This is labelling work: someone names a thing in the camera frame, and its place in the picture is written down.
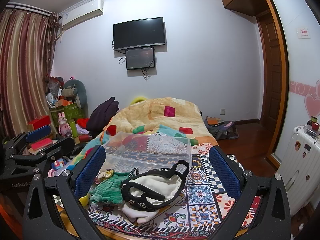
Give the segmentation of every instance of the door frame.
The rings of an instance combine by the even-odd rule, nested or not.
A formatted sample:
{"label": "door frame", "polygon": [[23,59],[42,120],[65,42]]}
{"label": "door frame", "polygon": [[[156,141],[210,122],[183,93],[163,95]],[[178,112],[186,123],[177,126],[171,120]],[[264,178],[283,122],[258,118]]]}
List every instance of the door frame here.
{"label": "door frame", "polygon": [[[274,166],[277,168],[280,166],[280,162],[277,160],[277,158],[274,156],[274,151],[276,149],[276,146],[279,142],[280,134],[282,132],[282,127],[284,124],[284,118],[285,118],[285,113],[287,110],[287,103],[288,103],[288,95],[289,95],[289,60],[288,60],[288,51],[287,51],[287,46],[285,42],[285,37],[284,37],[284,31],[282,28],[282,24],[280,21],[280,17],[278,15],[278,12],[276,10],[276,6],[273,3],[273,0],[267,0],[267,3],[269,5],[269,10],[262,12],[261,14],[258,14],[257,17],[257,22],[258,22],[258,17],[262,16],[268,12],[271,12],[271,15],[273,17],[273,21],[275,23],[276,27],[276,33],[278,35],[278,41],[279,41],[279,49],[280,49],[280,58],[281,58],[281,73],[282,73],[282,84],[281,84],[281,98],[280,98],[280,106],[279,106],[279,114],[278,114],[278,119],[276,122],[276,128],[273,133],[273,137],[268,149],[267,153],[267,159],[273,163]],[[259,31],[260,31],[260,36],[261,36],[261,41],[262,41],[262,51],[263,51],[263,62],[264,62],[264,88],[263,88],[263,103],[262,103],[262,111],[261,111],[261,116],[263,115],[263,111],[265,109],[265,97],[266,97],[266,57],[265,57],[265,47],[264,47],[264,42],[263,42],[263,37],[261,35],[261,26],[260,23],[258,22],[259,26]]]}

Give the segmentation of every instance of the blue mesh pad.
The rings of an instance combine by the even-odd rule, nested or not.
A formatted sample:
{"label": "blue mesh pad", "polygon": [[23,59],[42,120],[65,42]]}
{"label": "blue mesh pad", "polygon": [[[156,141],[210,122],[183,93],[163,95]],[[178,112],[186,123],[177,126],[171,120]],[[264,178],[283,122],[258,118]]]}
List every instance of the blue mesh pad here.
{"label": "blue mesh pad", "polygon": [[228,196],[237,200],[241,195],[240,182],[215,147],[209,151],[209,161]]}
{"label": "blue mesh pad", "polygon": [[95,177],[106,159],[106,151],[102,146],[96,150],[88,164],[76,179],[74,195],[81,198],[87,195]]}
{"label": "blue mesh pad", "polygon": [[33,143],[51,133],[51,127],[49,125],[43,126],[37,130],[29,132],[26,136],[26,142]]}

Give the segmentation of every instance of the clear plastic storage box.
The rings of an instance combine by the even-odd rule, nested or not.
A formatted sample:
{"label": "clear plastic storage box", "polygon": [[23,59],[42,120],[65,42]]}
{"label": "clear plastic storage box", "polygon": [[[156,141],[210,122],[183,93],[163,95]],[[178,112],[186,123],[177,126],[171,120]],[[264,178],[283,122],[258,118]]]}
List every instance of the clear plastic storage box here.
{"label": "clear plastic storage box", "polygon": [[[119,132],[103,147],[106,160],[101,170],[129,172],[137,167],[142,173],[151,169],[170,168],[179,160],[185,160],[192,167],[189,138]],[[179,165],[177,170],[184,169],[183,165]]]}

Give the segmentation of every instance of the bed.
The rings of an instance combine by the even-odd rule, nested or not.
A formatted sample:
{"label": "bed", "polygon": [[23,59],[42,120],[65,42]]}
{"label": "bed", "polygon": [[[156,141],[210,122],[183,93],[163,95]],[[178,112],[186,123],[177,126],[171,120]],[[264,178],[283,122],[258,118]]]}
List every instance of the bed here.
{"label": "bed", "polygon": [[[87,144],[73,164],[82,159],[89,148],[103,145],[110,139],[110,135],[118,132],[190,138],[192,167],[180,196],[144,224],[137,224],[135,219],[125,216],[113,205],[96,209],[86,207],[100,231],[112,239],[196,240],[211,235],[235,200],[227,195],[209,162],[209,150],[218,143],[206,129],[198,107],[191,102],[168,97],[149,99],[122,109],[104,131]],[[234,155],[228,157],[238,163]],[[259,201],[260,197],[255,197],[239,233],[250,225]],[[60,209],[63,208],[59,197],[56,203]],[[75,233],[66,215],[62,212],[61,216],[68,231]]]}

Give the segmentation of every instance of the paper sign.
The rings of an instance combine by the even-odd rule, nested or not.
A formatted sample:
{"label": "paper sign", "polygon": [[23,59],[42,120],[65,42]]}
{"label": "paper sign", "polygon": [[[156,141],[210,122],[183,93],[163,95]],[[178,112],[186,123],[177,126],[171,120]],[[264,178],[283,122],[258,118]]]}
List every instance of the paper sign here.
{"label": "paper sign", "polygon": [[310,39],[308,28],[297,29],[297,34],[299,39]]}

